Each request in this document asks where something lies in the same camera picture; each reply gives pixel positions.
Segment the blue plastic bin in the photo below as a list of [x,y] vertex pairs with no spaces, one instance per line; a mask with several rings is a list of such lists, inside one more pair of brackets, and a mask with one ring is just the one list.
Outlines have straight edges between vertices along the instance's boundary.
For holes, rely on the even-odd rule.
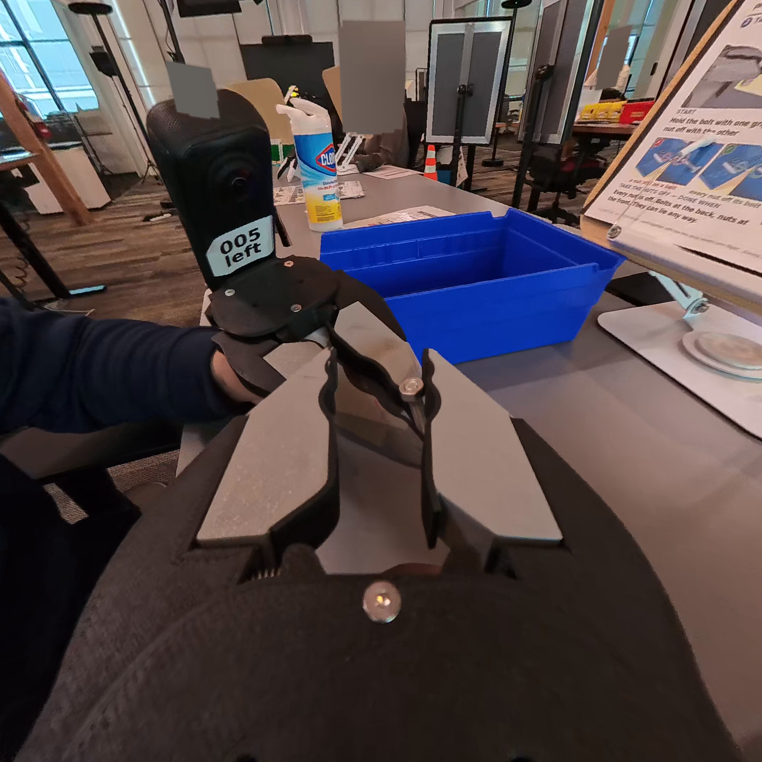
[[320,259],[386,300],[417,357],[572,341],[624,257],[516,209],[326,233]]

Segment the person's left hand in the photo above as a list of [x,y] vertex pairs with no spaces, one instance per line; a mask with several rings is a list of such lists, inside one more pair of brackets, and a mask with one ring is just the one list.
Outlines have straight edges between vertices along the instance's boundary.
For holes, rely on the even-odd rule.
[[216,386],[227,397],[237,403],[256,405],[262,400],[262,396],[245,386],[234,371],[224,353],[217,349],[210,361],[210,372]]

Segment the silver hex bolt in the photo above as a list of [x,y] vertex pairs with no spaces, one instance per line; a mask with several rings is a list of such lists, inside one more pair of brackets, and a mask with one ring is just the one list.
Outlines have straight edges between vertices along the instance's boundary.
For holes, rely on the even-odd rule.
[[423,436],[426,426],[426,415],[424,382],[422,378],[417,376],[409,377],[399,384],[398,390],[408,418],[418,434]]

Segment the wooden support post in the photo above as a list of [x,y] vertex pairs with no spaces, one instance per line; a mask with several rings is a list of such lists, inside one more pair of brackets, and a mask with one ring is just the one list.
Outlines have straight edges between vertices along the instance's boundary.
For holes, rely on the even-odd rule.
[[27,117],[15,91],[1,73],[1,112],[5,123],[13,132],[17,141],[32,155],[32,163],[40,172],[46,185],[59,202],[62,210],[74,224],[79,226],[91,223],[91,214],[75,187],[52,154],[47,143],[39,138],[32,122]]

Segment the wooden standing desk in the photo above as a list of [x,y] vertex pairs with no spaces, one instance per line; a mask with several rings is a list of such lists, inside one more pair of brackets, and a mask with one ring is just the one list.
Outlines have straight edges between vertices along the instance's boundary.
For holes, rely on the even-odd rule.
[[24,294],[24,286],[14,284],[4,271],[1,272],[2,285],[27,310],[51,306],[56,301],[68,302],[106,292],[108,288],[104,284],[70,290],[9,208],[8,201],[17,196],[22,188],[38,183],[30,169],[33,158],[33,153],[27,150],[1,154],[1,227],[10,243],[17,249],[22,262],[38,276],[50,296],[41,300],[28,299]]

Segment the large window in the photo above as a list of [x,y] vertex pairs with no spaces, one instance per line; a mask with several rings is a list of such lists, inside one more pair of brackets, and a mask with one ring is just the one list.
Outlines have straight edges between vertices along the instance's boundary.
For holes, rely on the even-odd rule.
[[1,2],[1,69],[54,144],[82,142],[78,115],[98,98],[52,2]]

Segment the black studio light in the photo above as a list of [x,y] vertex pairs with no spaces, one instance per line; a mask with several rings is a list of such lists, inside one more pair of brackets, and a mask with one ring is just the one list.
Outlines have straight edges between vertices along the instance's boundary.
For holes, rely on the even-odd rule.
[[182,18],[209,17],[242,12],[241,1],[183,1],[175,2],[177,14]]

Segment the person's left forearm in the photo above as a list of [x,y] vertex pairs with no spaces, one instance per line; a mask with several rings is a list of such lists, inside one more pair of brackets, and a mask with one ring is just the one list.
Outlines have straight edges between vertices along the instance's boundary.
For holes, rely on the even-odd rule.
[[1,304],[1,432],[89,433],[155,420],[243,414],[216,386],[216,330],[64,316]]

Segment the tan board on white stand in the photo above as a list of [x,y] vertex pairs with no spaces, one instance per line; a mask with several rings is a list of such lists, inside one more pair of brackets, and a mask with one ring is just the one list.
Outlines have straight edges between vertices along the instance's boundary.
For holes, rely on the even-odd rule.
[[224,89],[240,94],[258,111],[270,134],[272,162],[281,164],[293,150],[289,120],[277,112],[277,106],[284,105],[281,87],[276,81],[265,78],[232,83]]

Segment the white cabinet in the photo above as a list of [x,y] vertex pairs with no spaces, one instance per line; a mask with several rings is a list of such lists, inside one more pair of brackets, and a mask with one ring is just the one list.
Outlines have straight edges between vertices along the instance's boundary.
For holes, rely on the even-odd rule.
[[[53,148],[52,154],[89,210],[100,210],[111,203],[109,193],[82,146]],[[25,192],[36,211],[43,215],[63,213],[38,168],[32,164],[31,169],[38,183],[27,187]]]

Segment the black office chair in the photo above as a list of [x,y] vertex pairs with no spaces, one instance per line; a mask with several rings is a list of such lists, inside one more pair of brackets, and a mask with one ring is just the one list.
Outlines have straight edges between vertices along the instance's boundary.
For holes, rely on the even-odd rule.
[[[554,224],[578,227],[579,215],[561,208],[560,198],[566,196],[568,200],[574,200],[578,187],[601,178],[606,165],[602,157],[584,148],[566,158],[562,157],[562,153],[559,146],[538,146],[533,150],[528,167],[530,193],[527,212]],[[554,194],[555,199],[551,206],[539,209],[542,194]]]

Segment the white frame stand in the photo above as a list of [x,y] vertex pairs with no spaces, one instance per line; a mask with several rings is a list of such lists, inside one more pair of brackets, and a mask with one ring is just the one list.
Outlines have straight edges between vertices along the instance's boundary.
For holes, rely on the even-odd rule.
[[359,149],[363,146],[365,139],[366,136],[359,133],[346,133],[344,135],[335,155],[337,175],[354,175],[360,173],[360,169],[358,169],[357,164],[354,162],[354,158]]

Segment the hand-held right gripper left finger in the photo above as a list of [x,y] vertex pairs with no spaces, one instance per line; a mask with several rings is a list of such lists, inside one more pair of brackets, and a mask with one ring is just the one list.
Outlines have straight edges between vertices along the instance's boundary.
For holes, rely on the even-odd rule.
[[196,541],[319,548],[340,517],[334,350],[323,349],[249,415]]

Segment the disinfectant wipes canister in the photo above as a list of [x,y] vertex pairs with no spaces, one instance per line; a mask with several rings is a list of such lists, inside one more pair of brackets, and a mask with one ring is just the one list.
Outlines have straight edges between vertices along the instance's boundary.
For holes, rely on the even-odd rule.
[[291,122],[310,229],[319,233],[340,229],[343,219],[329,111],[302,98],[291,98],[276,109]]

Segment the black display screen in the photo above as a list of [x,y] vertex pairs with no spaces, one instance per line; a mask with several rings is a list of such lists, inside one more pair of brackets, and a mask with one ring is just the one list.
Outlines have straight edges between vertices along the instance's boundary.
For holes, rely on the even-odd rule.
[[300,97],[327,106],[322,72],[335,65],[331,42],[315,42],[310,35],[270,35],[239,48],[247,80],[272,79],[283,93],[295,85]]

